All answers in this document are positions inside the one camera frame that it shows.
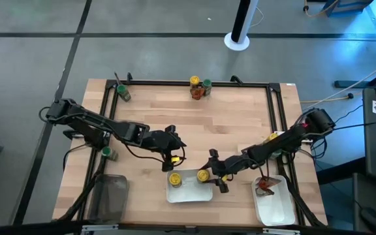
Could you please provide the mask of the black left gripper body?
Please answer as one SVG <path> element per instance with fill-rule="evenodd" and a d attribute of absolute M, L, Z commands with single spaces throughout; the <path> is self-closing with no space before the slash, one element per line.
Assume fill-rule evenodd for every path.
<path fill-rule="evenodd" d="M 178 134 L 176 126 L 169 125 L 165 130 L 149 131 L 149 149 L 160 153 L 163 157 L 162 171 L 169 172 L 174 169 L 172 162 L 172 151 L 179 149 Z"/>

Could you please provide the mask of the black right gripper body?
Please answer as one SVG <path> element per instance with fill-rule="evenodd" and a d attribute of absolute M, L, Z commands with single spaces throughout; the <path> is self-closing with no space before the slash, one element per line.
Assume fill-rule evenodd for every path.
<path fill-rule="evenodd" d="M 219 159 L 219 154 L 216 149 L 210 149 L 209 163 L 213 165 L 213 175 L 217 176 L 219 180 L 218 188 L 221 193 L 229 192 L 228 185 L 223 179 L 227 175 L 237 174 L 244 169 L 244 157 L 242 155 L 233 155 L 225 160 Z"/>

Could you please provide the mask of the white plastic bin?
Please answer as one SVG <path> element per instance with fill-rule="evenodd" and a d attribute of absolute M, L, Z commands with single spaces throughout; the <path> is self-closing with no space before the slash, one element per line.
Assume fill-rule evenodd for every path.
<path fill-rule="evenodd" d="M 171 173 L 179 173 L 182 177 L 180 187 L 172 187 L 168 178 Z M 166 199 L 169 203 L 207 202 L 213 198 L 213 189 L 209 183 L 199 183 L 196 169 L 173 170 L 166 174 Z"/>
<path fill-rule="evenodd" d="M 264 191 L 259 189 L 261 177 L 251 184 L 257 219 L 266 226 L 292 225 L 296 222 L 296 215 L 286 179 L 280 175 L 272 178 L 279 180 L 270 187 L 274 192 L 272 195 L 263 195 Z"/>

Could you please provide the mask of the smoky grey plastic bin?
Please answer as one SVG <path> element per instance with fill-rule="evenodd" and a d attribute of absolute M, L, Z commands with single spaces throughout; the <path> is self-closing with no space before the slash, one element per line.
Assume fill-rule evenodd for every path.
<path fill-rule="evenodd" d="M 96 179 L 87 218 L 94 223 L 119 223 L 124 214 L 129 183 L 123 175 L 103 174 Z"/>

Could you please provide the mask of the black side table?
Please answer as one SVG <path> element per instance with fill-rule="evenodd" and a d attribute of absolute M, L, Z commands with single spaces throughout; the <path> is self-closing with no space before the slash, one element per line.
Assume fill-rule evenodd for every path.
<path fill-rule="evenodd" d="M 352 196 L 355 200 L 353 206 L 353 229 L 357 232 L 376 234 L 376 231 L 372 231 L 373 226 L 367 224 L 360 216 L 360 207 L 371 208 L 376 212 L 376 179 L 354 173 L 352 175 L 352 189 Z"/>

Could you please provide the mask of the black desk foot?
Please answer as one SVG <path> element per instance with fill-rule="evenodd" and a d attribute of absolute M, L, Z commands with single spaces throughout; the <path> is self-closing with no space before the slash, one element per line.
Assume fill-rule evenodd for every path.
<path fill-rule="evenodd" d="M 336 80 L 333 83 L 335 88 L 340 89 L 365 89 L 365 88 L 376 88 L 376 77 L 369 80 L 369 78 L 363 78 L 361 81 L 355 80 Z"/>

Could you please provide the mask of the black aluminium crossbar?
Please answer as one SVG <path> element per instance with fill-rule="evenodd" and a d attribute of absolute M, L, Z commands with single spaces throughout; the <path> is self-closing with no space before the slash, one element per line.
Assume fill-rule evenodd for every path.
<path fill-rule="evenodd" d="M 234 232 L 263 233 L 278 235 L 374 235 L 371 232 L 355 232 L 328 227 L 307 227 L 286 225 L 280 227 L 217 227 L 217 226 L 185 226 L 185 225 L 137 225 L 129 223 L 96 224 L 88 220 L 52 221 L 49 223 L 33 223 L 25 225 L 0 226 L 0 235 L 65 235 L 102 230 L 157 230 L 161 232 L 181 232 L 198 234 L 200 232 Z"/>

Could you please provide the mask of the black aluminium table frame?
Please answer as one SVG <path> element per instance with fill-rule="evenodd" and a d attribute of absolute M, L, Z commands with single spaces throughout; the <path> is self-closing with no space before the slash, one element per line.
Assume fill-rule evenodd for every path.
<path fill-rule="evenodd" d="M 201 167 L 209 150 L 221 158 L 264 140 L 273 129 L 290 127 L 302 109 L 294 84 L 216 82 L 211 95 L 191 98 L 187 81 L 132 81 L 131 101 L 112 101 L 108 80 L 90 79 L 82 105 L 104 111 L 116 119 L 148 124 L 152 129 L 175 125 L 186 143 L 184 169 Z M 218 190 L 208 202 L 170 203 L 166 199 L 166 174 L 156 154 L 112 141 L 118 160 L 106 165 L 107 174 L 124 175 L 129 182 L 127 207 L 121 221 L 130 227 L 178 228 L 259 227 L 252 182 L 258 170 L 237 174 L 226 194 Z"/>

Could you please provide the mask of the black and white post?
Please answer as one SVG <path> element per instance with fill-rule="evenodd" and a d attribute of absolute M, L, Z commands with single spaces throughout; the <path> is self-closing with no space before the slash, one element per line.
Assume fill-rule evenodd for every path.
<path fill-rule="evenodd" d="M 246 50 L 250 45 L 247 36 L 259 0 L 240 0 L 232 31 L 224 37 L 225 46 L 236 52 Z"/>

